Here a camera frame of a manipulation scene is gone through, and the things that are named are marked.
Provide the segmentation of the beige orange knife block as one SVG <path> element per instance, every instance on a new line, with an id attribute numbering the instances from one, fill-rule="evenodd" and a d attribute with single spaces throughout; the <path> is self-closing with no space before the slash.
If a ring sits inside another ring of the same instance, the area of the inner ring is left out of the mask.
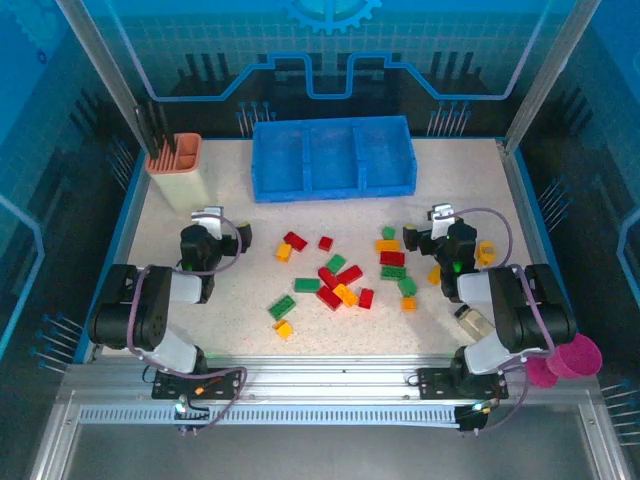
<path id="1" fill-rule="evenodd" d="M 213 177 L 202 154 L 199 134 L 175 134 L 174 142 L 175 150 L 165 142 L 156 158 L 147 154 L 145 170 L 172 209 L 187 215 L 211 205 Z"/>

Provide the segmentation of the blue three-compartment bin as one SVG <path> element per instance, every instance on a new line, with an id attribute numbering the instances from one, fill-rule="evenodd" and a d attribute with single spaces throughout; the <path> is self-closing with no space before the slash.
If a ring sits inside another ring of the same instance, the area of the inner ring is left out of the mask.
<path id="1" fill-rule="evenodd" d="M 410 196 L 417 159 L 404 116 L 260 122 L 251 178 L 258 203 Z"/>

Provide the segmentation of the clear jar black cap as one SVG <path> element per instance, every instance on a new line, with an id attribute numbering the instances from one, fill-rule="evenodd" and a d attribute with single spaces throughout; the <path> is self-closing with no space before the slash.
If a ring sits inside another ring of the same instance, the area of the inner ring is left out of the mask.
<path id="1" fill-rule="evenodd" d="M 458 325 L 474 340 L 480 341 L 490 335 L 495 327 L 478 310 L 467 304 L 460 306 L 454 313 Z"/>

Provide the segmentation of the large magenta cup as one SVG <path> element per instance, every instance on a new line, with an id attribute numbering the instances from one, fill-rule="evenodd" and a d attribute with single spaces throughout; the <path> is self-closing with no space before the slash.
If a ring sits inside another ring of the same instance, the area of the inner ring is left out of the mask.
<path id="1" fill-rule="evenodd" d="M 555 355 L 546 360 L 549 370 L 559 378 L 582 378 L 596 375 L 603 358 L 598 346 L 587 336 L 577 334 L 572 342 L 559 345 Z"/>

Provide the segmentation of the black controller box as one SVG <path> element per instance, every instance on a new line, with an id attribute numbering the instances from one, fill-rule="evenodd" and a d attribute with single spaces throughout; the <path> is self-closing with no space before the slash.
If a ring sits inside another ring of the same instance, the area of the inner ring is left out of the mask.
<path id="1" fill-rule="evenodd" d="M 188 397 L 181 397 L 174 406 L 174 423 L 182 437 L 196 436 L 210 416 L 209 408 L 195 406 Z"/>
<path id="2" fill-rule="evenodd" d="M 473 432 L 483 429 L 488 422 L 490 412 L 491 405 L 486 402 L 456 406 L 454 417 L 458 430 L 460 432 Z"/>

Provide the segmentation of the aluminium table side rail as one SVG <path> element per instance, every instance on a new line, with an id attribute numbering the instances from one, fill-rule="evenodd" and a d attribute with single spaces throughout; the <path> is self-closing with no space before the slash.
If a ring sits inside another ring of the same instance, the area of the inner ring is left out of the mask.
<path id="1" fill-rule="evenodd" d="M 514 153 L 507 153 L 503 138 L 499 137 L 496 143 L 523 232 L 524 240 L 522 243 L 526 245 L 532 263 L 546 263 L 550 266 L 569 310 L 573 312 L 570 296 L 553 251 L 551 239 L 538 204 L 538 196 L 535 193 L 524 157 L 519 149 L 516 149 Z"/>

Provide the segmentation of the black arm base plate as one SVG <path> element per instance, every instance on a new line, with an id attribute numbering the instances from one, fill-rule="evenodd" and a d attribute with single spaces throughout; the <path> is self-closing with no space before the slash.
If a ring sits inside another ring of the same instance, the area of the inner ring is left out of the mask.
<path id="1" fill-rule="evenodd" d="M 186 379 L 157 372 L 152 382 L 151 398 L 178 400 L 181 395 L 191 400 L 231 400 L 240 386 L 241 373 L 234 371 L 224 377 L 204 380 Z"/>
<path id="2" fill-rule="evenodd" d="M 458 378 L 449 368 L 417 370 L 421 400 L 500 400 L 509 397 L 506 380 L 497 374 L 463 374 Z"/>

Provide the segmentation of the aluminium mounting rail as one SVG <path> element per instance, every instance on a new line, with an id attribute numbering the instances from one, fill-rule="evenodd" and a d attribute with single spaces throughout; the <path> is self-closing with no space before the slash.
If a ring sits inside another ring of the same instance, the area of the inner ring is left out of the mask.
<path id="1" fill-rule="evenodd" d="M 414 405 L 418 389 L 406 379 L 420 368 L 446 368 L 445 355 L 246 355 L 216 356 L 213 368 L 248 371 L 241 404 Z M 144 364 L 127 354 L 100 355 L 67 368 L 56 401 L 60 404 L 138 404 L 151 401 L 142 381 Z"/>

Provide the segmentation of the aluminium frame post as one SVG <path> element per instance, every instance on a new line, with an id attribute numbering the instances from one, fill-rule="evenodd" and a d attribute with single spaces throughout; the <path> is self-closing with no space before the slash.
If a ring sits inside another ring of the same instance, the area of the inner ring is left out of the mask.
<path id="1" fill-rule="evenodd" d="M 575 0 L 531 88 L 505 135 L 504 153 L 512 156 L 583 36 L 602 0 Z"/>
<path id="2" fill-rule="evenodd" d="M 89 57 L 108 93 L 140 146 L 147 146 L 134 114 L 136 101 L 82 0 L 55 0 L 77 40 Z"/>

